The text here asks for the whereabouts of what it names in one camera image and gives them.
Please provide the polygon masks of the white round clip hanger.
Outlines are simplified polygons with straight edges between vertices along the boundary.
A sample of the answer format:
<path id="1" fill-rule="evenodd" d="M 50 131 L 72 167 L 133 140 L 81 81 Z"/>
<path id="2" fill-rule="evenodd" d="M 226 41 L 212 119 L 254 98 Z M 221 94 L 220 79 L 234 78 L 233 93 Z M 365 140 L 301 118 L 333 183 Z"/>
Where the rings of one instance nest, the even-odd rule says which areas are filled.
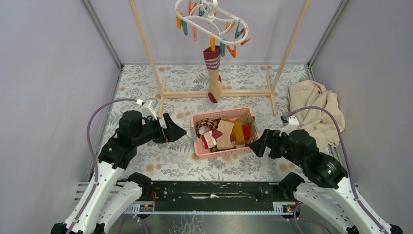
<path id="1" fill-rule="evenodd" d="M 202 33 L 214 51 L 221 48 L 221 56 L 237 56 L 237 48 L 250 41 L 248 24 L 242 18 L 222 9 L 217 0 L 177 0 L 174 5 L 176 26 L 185 36 L 197 41 Z"/>

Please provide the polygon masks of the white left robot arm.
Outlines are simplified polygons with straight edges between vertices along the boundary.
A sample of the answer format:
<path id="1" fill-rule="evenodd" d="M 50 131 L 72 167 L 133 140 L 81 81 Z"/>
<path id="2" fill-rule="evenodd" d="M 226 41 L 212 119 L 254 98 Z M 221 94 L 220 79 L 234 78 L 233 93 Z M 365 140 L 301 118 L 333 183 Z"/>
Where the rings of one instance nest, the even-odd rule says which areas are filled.
<path id="1" fill-rule="evenodd" d="M 126 208 L 136 200 L 146 200 L 152 194 L 151 179 L 140 173 L 130 175 L 115 197 L 108 200 L 137 148 L 150 141 L 158 144 L 175 142 L 186 135 L 170 118 L 163 115 L 166 127 L 153 116 L 143 117 L 139 111 L 126 111 L 119 120 L 115 134 L 102 147 L 98 156 L 94 180 L 91 181 L 63 223 L 56 223 L 53 234 L 106 234 Z"/>

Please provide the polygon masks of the mustard yellow sock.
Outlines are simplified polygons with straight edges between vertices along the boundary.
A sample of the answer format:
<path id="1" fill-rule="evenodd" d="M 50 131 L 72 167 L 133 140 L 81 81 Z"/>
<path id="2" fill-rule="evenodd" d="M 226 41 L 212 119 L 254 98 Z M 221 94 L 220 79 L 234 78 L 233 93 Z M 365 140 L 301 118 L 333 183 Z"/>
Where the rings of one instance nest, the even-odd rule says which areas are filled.
<path id="1" fill-rule="evenodd" d="M 234 123 L 234 127 L 232 129 L 231 134 L 235 137 L 235 145 L 245 144 L 244 133 L 247 130 L 247 125 L 239 121 L 232 121 L 232 122 Z"/>

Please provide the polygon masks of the beige maroon striped sock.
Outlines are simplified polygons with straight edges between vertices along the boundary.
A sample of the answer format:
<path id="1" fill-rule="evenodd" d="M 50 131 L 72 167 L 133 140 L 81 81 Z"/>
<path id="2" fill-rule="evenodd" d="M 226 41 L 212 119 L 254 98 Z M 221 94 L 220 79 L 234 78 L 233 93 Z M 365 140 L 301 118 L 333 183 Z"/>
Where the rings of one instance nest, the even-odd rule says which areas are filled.
<path id="1" fill-rule="evenodd" d="M 222 151 L 235 148 L 236 138 L 232 133 L 234 126 L 234 121 L 219 121 L 218 127 L 212 131 L 212 136 L 216 141 L 217 150 Z"/>

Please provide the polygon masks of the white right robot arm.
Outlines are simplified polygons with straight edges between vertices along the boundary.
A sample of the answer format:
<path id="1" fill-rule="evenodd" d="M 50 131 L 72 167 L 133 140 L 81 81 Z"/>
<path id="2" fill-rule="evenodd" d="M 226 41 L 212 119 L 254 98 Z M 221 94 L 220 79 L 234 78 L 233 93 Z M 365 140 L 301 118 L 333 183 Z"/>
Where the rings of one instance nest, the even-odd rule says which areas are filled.
<path id="1" fill-rule="evenodd" d="M 285 158 L 302 169 L 304 175 L 333 200 L 323 198 L 295 173 L 289 173 L 279 188 L 281 198 L 294 198 L 323 216 L 342 234 L 401 234 L 402 229 L 384 221 L 373 211 L 350 181 L 348 172 L 330 155 L 319 151 L 316 141 L 305 130 L 290 134 L 266 129 L 250 143 L 258 157 L 270 148 L 270 158 Z"/>

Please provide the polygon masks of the brown yellow argyle sock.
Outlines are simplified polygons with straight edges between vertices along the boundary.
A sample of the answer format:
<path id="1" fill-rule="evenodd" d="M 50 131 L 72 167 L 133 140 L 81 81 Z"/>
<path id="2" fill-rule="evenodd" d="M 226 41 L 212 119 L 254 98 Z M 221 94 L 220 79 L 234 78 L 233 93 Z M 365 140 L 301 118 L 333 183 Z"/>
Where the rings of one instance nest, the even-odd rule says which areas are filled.
<path id="1" fill-rule="evenodd" d="M 203 147 L 211 152 L 218 150 L 217 141 L 213 133 L 218 128 L 219 122 L 220 119 L 204 118 L 195 124 L 197 137 L 201 139 Z"/>

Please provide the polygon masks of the tan ribbed sock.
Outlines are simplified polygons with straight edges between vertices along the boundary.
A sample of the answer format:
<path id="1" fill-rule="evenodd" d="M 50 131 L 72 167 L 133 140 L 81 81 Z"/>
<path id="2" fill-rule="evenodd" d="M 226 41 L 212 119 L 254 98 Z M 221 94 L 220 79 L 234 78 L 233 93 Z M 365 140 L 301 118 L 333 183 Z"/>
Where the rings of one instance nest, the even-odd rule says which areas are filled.
<path id="1" fill-rule="evenodd" d="M 255 126 L 255 120 L 256 118 L 254 116 L 249 116 L 244 118 L 244 125 L 246 125 L 249 128 L 249 131 L 246 131 L 245 133 L 245 142 L 246 144 L 249 144 L 254 141 L 257 135 L 257 128 Z"/>

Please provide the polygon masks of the red sock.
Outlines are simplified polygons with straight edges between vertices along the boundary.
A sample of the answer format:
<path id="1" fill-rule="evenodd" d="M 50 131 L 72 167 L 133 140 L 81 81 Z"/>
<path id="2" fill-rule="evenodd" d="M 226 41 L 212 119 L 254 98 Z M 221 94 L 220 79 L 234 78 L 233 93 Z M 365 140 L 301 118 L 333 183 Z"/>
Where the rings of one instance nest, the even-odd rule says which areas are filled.
<path id="1" fill-rule="evenodd" d="M 211 149 L 213 146 L 217 146 L 216 140 L 213 137 L 213 132 L 215 130 L 210 130 L 205 132 L 202 136 L 203 146 L 206 149 Z M 243 145 L 245 141 L 251 136 L 251 130 L 248 126 L 242 124 L 241 126 L 235 126 L 231 133 L 231 141 L 235 142 L 235 145 Z"/>

